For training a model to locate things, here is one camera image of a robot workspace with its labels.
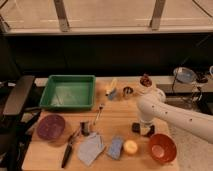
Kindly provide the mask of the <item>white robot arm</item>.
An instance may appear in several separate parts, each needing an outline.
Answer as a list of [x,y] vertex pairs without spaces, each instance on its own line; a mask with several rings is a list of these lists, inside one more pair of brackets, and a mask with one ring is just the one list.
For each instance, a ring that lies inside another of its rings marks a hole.
[[158,118],[213,144],[213,116],[166,104],[160,89],[140,95],[137,108],[140,121],[146,126]]

